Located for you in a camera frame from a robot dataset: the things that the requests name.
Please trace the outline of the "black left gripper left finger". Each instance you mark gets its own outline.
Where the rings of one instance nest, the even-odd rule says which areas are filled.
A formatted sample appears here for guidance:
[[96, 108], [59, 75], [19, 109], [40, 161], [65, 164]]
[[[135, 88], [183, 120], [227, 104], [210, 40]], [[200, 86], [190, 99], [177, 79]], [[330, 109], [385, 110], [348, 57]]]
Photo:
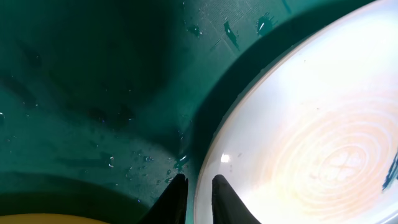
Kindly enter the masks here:
[[177, 174], [138, 224], [185, 224], [188, 179]]

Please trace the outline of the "light blue plate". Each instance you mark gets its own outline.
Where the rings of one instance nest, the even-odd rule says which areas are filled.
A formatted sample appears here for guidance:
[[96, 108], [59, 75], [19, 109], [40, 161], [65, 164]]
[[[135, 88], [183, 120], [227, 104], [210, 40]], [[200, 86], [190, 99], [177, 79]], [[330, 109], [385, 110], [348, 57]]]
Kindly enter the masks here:
[[193, 221], [226, 180], [261, 223], [397, 222], [397, 2], [369, 3], [261, 72], [201, 167]]

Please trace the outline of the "yellow plate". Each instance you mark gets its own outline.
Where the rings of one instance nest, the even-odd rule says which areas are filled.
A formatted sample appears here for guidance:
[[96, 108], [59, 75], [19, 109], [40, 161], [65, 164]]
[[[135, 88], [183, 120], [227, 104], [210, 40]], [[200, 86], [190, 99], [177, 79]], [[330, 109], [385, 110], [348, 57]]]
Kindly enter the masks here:
[[107, 224], [85, 217], [60, 214], [32, 213], [1, 216], [1, 224]]

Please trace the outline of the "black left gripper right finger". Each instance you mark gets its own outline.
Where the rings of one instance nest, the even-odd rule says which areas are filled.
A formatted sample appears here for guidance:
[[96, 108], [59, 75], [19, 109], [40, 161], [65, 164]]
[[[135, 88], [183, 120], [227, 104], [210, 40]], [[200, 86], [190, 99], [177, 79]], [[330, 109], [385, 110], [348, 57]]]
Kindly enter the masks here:
[[212, 180], [211, 204], [214, 224], [261, 224], [221, 174]]

